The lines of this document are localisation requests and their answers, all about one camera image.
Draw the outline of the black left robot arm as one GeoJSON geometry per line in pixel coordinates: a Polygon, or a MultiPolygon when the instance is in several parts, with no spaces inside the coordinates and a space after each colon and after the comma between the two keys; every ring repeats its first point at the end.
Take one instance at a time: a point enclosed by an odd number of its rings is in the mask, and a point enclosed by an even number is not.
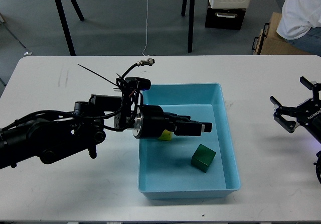
{"type": "Polygon", "coordinates": [[[52,164],[84,150],[96,158],[96,147],[109,129],[104,122],[109,118],[114,119],[111,131],[132,130],[137,139],[157,139],[166,132],[199,137],[212,130],[211,123],[144,104],[142,92],[150,89],[149,79],[129,77],[124,72],[114,85],[121,96],[93,94],[88,101],[75,102],[73,111],[40,110],[2,128],[1,168],[15,168],[35,156],[52,164]]]}

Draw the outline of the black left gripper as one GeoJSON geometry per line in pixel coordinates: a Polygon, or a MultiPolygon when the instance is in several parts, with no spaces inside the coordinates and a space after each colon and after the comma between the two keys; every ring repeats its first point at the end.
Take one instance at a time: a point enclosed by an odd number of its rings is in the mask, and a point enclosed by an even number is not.
{"type": "Polygon", "coordinates": [[[132,130],[136,139],[157,139],[164,130],[174,131],[176,136],[200,136],[212,131],[212,123],[198,122],[191,120],[190,116],[164,112],[158,105],[138,107],[132,130]]]}

